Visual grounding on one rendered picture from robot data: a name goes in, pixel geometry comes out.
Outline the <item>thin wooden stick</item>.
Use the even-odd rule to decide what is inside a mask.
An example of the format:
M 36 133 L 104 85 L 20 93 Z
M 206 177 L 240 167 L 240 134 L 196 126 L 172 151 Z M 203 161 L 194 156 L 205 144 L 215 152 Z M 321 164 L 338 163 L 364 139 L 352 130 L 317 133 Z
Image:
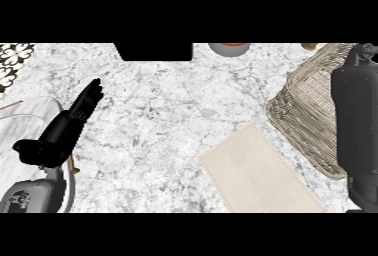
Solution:
M 13 102 L 11 104 L 8 104 L 8 105 L 0 107 L 0 110 L 4 110 L 4 109 L 7 109 L 7 108 L 10 108 L 11 106 L 17 105 L 17 104 L 22 103 L 22 102 L 23 102 L 22 100 Z
M 72 154 L 69 155 L 67 157 L 67 169 L 69 171 L 76 174 L 79 172 L 79 169 L 75 167 L 75 164 L 73 164 L 73 157 L 72 157 Z

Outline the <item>beige rectangular placemat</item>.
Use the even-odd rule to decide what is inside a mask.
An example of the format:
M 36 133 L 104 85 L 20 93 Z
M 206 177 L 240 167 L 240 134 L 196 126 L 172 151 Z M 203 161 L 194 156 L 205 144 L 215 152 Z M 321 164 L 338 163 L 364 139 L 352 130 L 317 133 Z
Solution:
M 200 156 L 200 162 L 231 212 L 324 211 L 254 124 Z

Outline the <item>tan wicker basket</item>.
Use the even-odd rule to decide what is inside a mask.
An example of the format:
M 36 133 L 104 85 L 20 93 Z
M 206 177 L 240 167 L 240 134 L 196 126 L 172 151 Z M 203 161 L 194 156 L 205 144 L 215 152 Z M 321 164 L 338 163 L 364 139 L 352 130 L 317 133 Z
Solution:
M 335 107 L 330 73 L 342 66 L 354 43 L 327 43 L 289 73 L 265 105 L 265 115 L 317 171 L 332 180 L 345 178 L 336 163 Z

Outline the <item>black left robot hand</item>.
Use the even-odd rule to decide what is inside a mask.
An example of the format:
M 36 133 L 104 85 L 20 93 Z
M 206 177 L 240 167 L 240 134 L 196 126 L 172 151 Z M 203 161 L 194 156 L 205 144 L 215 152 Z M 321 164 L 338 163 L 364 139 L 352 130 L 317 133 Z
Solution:
M 82 89 L 69 109 L 53 118 L 39 138 L 20 139 L 13 144 L 23 164 L 54 168 L 66 161 L 101 98 L 100 79 L 96 78 Z

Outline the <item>black appliance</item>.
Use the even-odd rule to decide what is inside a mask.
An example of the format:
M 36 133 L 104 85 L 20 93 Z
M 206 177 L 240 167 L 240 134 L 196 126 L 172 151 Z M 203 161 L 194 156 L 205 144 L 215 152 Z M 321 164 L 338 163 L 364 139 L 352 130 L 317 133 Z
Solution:
M 191 43 L 115 43 L 124 61 L 190 61 Z

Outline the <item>grey cup with orange top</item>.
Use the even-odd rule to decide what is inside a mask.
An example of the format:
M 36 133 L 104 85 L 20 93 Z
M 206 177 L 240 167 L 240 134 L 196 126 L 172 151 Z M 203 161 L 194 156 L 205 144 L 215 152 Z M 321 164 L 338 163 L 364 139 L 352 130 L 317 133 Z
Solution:
M 249 49 L 249 43 L 242 45 L 224 45 L 223 43 L 209 43 L 211 50 L 223 57 L 237 57 Z

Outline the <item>black and white patterned mat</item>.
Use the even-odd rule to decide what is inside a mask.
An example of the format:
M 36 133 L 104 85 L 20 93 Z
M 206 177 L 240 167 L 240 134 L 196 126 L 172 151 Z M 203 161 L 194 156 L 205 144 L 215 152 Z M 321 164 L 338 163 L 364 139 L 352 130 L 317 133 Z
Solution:
M 34 43 L 0 43 L 0 94 L 13 85 L 17 72 L 34 53 Z

